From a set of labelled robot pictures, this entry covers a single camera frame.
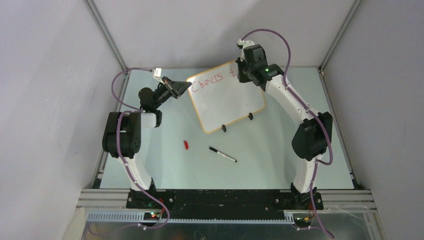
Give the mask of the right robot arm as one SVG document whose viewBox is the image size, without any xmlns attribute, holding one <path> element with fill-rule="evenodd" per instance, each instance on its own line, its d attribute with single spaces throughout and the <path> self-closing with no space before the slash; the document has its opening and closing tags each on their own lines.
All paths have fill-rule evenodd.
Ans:
<svg viewBox="0 0 424 240">
<path fill-rule="evenodd" d="M 317 163 L 322 160 L 332 141 L 333 117 L 329 112 L 318 112 L 294 89 L 284 71 L 276 64 L 268 64 L 264 48 L 250 40 L 239 40 L 241 55 L 236 59 L 240 83 L 253 83 L 288 113 L 296 127 L 291 146 L 298 157 L 298 165 L 290 189 L 291 204 L 304 209 L 311 202 L 309 194 L 315 187 Z"/>
</svg>

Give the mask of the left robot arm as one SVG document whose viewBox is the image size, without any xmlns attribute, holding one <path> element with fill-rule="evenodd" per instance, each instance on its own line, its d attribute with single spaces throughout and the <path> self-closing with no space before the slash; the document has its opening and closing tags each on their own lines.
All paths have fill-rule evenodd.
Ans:
<svg viewBox="0 0 424 240">
<path fill-rule="evenodd" d="M 163 76 L 155 90 L 144 87 L 138 92 L 139 108 L 134 111 L 113 111 L 108 115 L 102 148 L 122 162 L 131 188 L 142 191 L 138 201 L 145 208 L 156 206 L 158 194 L 150 190 L 153 179 L 147 170 L 135 161 L 135 155 L 142 146 L 142 130 L 160 127 L 163 113 L 159 107 L 170 98 L 179 99 L 191 85 L 188 81 L 174 81 Z"/>
</svg>

